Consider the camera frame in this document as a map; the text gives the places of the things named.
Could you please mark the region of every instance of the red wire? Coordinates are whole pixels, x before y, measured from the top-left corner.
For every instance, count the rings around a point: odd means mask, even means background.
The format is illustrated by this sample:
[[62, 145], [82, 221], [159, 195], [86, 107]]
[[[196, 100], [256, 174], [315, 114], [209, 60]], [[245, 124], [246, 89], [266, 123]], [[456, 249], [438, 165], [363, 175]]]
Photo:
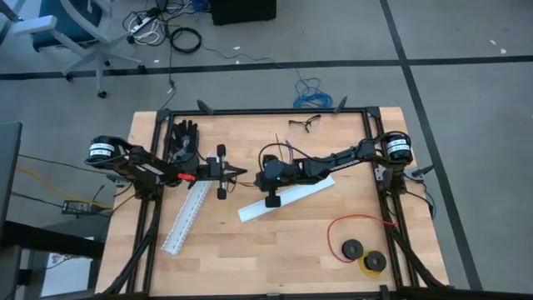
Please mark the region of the red wire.
[[383, 220], [378, 219], [377, 217], [373, 217], [373, 216], [366, 215], [366, 214], [360, 214], [360, 213], [353, 214], [353, 215], [347, 215], [347, 216], [344, 216], [344, 217], [338, 217], [335, 220], [333, 220], [330, 223], [330, 225], [327, 227], [327, 246], [330, 248], [331, 255], [333, 255], [333, 257], [336, 258], [337, 260], [339, 260], [340, 262], [344, 262], [344, 263], [353, 263], [354, 261], [344, 260], [344, 259], [338, 257], [335, 254], [335, 252], [333, 251], [333, 247], [331, 246], [330, 230], [331, 230], [331, 226], [333, 226], [333, 224], [335, 224], [335, 222], [341, 221], [342, 219], [345, 219], [345, 218], [371, 218], [371, 219], [376, 220], [376, 221], [378, 221], [380, 223], [383, 223], [385, 225], [390, 225], [390, 226], [395, 226], [396, 225], [396, 223], [383, 221]]

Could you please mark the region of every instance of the white ruler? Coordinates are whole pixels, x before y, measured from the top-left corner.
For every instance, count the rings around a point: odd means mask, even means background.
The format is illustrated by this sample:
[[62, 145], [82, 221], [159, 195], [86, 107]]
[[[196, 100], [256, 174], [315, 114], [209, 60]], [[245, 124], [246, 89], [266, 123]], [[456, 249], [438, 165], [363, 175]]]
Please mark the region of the white ruler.
[[177, 214], [171, 231], [167, 235], [167, 239], [163, 243], [163, 250], [174, 255], [180, 252], [210, 186], [210, 181], [196, 182], [192, 186], [182, 209]]

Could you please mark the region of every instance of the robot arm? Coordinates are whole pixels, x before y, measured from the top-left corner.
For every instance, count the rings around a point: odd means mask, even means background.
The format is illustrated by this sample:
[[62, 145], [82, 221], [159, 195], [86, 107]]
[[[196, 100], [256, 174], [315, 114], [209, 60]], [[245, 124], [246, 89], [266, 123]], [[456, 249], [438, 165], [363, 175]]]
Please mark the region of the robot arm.
[[206, 164], [200, 164], [197, 156], [164, 162], [143, 147], [131, 145], [119, 137], [100, 136], [92, 140], [87, 165], [112, 170], [133, 184], [136, 197], [156, 200], [163, 186], [175, 187], [183, 180], [218, 181], [217, 195], [226, 198], [224, 185], [230, 178], [246, 173], [247, 170], [233, 167], [224, 161], [226, 147], [217, 146], [217, 156], [208, 157]]
[[[385, 142], [386, 155], [382, 150], [376, 149], [376, 145], [381, 142]], [[278, 144], [266, 145], [263, 150], [275, 145]], [[280, 198], [276, 196], [278, 188], [295, 184], [315, 184], [326, 179], [333, 172], [366, 162], [378, 163], [385, 167], [385, 188], [400, 191], [405, 187], [404, 168], [413, 159], [411, 140], [403, 132], [387, 132], [381, 137], [363, 139], [355, 147], [333, 153], [324, 158], [309, 157], [305, 153], [302, 154], [305, 158], [294, 159], [292, 163], [284, 163], [273, 155], [263, 156], [260, 165], [262, 170], [256, 174], [254, 184], [261, 191], [269, 192], [269, 196], [266, 197], [267, 207], [277, 208], [281, 205]]]

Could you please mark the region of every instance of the wooden tabletop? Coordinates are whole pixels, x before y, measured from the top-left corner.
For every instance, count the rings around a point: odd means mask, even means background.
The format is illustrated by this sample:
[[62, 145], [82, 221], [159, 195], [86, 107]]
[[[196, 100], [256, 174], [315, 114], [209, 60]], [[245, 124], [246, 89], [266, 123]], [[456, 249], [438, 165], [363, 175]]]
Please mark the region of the wooden tabletop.
[[[155, 116], [155, 112], [135, 114], [130, 143], [150, 148]], [[294, 147], [318, 157], [340, 152], [365, 137], [361, 114], [357, 113], [323, 114], [320, 121], [312, 124], [311, 133], [298, 125], [287, 125], [289, 119], [304, 121], [309, 117], [284, 114], [190, 119], [200, 130], [200, 153], [215, 153], [217, 144], [225, 144], [227, 161], [248, 170], [238, 180], [253, 182], [258, 171], [257, 154], [263, 146], [275, 143], [276, 135], [280, 141], [288, 140]], [[400, 108], [382, 107], [381, 117], [385, 131], [407, 132]], [[161, 156], [162, 142], [159, 150]], [[264, 153], [280, 156], [277, 147]], [[286, 149], [282, 149], [282, 154], [287, 159]], [[394, 290], [390, 264], [380, 276], [368, 277], [356, 263], [337, 261], [326, 242], [327, 226], [335, 218], [355, 213], [380, 217], [371, 165], [349, 167], [332, 176], [336, 182], [332, 187], [248, 222], [240, 221], [237, 210], [264, 198], [265, 193], [237, 186], [227, 200], [217, 200], [217, 184], [213, 184], [176, 256], [162, 251], [161, 246], [187, 196], [187, 185], [165, 187], [150, 295], [371, 292], [382, 284]], [[408, 182], [407, 188], [424, 195], [413, 182]], [[115, 206], [132, 193], [118, 197]], [[401, 196], [401, 202], [413, 250], [437, 279], [447, 283], [427, 204], [410, 195]], [[132, 200], [113, 214], [97, 291], [107, 288], [129, 259], [139, 207], [140, 201]], [[379, 222], [347, 219], [337, 222], [331, 230], [331, 242], [339, 255], [342, 243], [351, 238], [361, 241], [366, 250], [382, 252], [390, 262]], [[401, 254], [399, 257], [403, 265], [404, 258]], [[140, 262], [138, 287], [145, 259], [146, 255]]]

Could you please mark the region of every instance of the yellow cable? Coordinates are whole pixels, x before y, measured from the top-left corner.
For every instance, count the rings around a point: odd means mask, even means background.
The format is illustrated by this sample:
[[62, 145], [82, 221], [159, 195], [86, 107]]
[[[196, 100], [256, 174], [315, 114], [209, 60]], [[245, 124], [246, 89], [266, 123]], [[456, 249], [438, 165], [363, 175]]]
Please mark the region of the yellow cable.
[[368, 254], [370, 252], [371, 251], [365, 251], [363, 253], [363, 256], [359, 257], [359, 268], [361, 268], [361, 271], [363, 271], [366, 275], [368, 275], [370, 277], [376, 277], [376, 276], [379, 276], [381, 274], [381, 272], [369, 270], [365, 266], [365, 258], [368, 256]]
[[42, 183], [44, 183], [47, 187], [52, 189], [54, 192], [60, 194], [61, 196], [65, 197], [68, 200], [76, 200], [76, 201], [79, 201], [81, 203], [92, 204], [92, 205], [94, 205], [96, 207], [99, 207], [99, 208], [112, 209], [112, 207], [110, 207], [108, 205], [104, 205], [104, 204], [101, 204], [101, 203], [98, 203], [98, 202], [94, 202], [94, 201], [91, 201], [91, 200], [87, 200], [87, 199], [82, 199], [82, 198], [79, 198], [79, 197], [74, 197], [73, 195], [69, 195], [69, 194], [67, 194], [65, 192], [62, 192], [59, 188], [55, 187], [51, 182], [49, 182], [47, 179], [45, 179], [41, 175], [35, 173], [34, 171], [30, 171], [30, 170], [28, 170], [26, 168], [23, 168], [23, 167], [17, 167], [17, 170], [37, 178]]

